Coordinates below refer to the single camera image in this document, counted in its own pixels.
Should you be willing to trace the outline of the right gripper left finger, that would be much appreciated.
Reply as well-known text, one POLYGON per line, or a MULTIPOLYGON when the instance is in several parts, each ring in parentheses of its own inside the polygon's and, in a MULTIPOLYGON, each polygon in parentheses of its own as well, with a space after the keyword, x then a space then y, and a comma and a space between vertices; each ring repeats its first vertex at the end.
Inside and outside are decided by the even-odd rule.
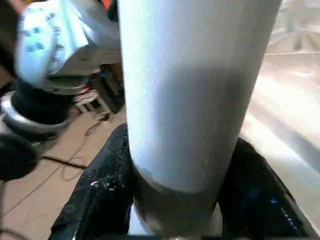
POLYGON ((51 227, 53 240, 102 240, 127 235, 134 199, 128 126, 117 126, 80 175, 51 227))

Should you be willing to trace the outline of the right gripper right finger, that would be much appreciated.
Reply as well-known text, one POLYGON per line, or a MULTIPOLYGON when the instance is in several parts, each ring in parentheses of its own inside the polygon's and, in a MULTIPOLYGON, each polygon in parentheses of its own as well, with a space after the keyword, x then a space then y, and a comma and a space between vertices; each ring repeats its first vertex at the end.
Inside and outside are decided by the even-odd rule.
POLYGON ((313 228, 267 161, 237 140, 218 204, 222 235, 250 240, 306 239, 313 228))

